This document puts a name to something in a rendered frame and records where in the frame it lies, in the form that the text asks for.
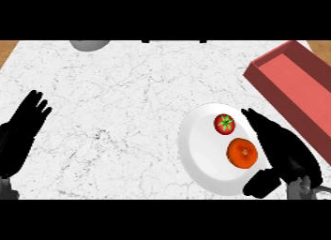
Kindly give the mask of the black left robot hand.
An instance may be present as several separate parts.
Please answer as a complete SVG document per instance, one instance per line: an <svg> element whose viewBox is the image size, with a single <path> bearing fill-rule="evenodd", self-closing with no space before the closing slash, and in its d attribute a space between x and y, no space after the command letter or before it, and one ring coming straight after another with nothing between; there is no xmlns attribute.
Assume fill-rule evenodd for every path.
<svg viewBox="0 0 331 240"><path fill-rule="evenodd" d="M51 112L42 94L32 90L25 96L10 121L0 125L0 177L11 177L22 168L34 137Z"/></svg>

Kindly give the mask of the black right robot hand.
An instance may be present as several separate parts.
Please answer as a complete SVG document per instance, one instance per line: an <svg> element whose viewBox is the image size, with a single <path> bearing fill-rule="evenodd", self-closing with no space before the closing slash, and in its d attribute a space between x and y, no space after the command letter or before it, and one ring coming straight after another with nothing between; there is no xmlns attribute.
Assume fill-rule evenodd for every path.
<svg viewBox="0 0 331 240"><path fill-rule="evenodd" d="M240 112L271 166L254 174L242 188L243 195L262 199L280 183L288 185L302 176L310 178L311 188L316 188L322 183L320 166L298 136L252 109Z"/></svg>

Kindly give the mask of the orange squash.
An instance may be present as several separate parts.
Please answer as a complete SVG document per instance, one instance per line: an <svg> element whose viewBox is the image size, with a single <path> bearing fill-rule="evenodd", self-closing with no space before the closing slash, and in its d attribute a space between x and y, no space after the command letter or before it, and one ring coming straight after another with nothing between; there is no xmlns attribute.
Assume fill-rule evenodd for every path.
<svg viewBox="0 0 331 240"><path fill-rule="evenodd" d="M227 146L226 157L236 168L249 169L257 161L254 144L245 139L234 138Z"/></svg>

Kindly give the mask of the white round plate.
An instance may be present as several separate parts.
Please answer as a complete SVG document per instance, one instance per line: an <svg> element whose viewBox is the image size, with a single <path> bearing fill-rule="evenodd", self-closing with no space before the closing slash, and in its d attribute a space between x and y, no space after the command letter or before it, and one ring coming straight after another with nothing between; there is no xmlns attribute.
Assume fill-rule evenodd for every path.
<svg viewBox="0 0 331 240"><path fill-rule="evenodd" d="M214 129L218 114L226 114L233 120L229 135L221 135ZM249 169L234 167L226 156L234 138L254 144L257 160ZM203 190L221 196L240 195L242 187L257 171L271 167L249 122L240 111L226 104L203 104L189 112L180 125L177 148L190 179Z"/></svg>

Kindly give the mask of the red cardboard box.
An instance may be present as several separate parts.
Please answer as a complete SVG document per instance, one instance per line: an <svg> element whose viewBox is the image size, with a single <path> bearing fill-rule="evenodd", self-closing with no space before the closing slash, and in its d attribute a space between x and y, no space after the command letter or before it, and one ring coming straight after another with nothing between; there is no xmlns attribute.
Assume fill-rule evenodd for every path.
<svg viewBox="0 0 331 240"><path fill-rule="evenodd" d="M289 40L252 60L243 77L331 166L331 67Z"/></svg>

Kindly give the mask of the red tomato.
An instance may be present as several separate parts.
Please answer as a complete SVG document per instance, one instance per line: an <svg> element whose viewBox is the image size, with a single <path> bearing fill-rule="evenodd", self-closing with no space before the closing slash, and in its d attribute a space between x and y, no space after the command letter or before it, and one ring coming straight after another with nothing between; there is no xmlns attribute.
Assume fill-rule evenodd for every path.
<svg viewBox="0 0 331 240"><path fill-rule="evenodd" d="M234 129L234 122L227 114L218 114L212 120L212 126L218 134L229 135Z"/></svg>

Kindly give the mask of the grey round bowl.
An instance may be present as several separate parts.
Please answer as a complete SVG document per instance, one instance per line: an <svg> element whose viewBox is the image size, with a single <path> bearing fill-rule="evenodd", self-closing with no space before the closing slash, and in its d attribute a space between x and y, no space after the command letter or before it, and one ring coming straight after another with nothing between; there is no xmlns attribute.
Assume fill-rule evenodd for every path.
<svg viewBox="0 0 331 240"><path fill-rule="evenodd" d="M96 51L107 43L109 43L107 40L70 40L72 47L81 52Z"/></svg>

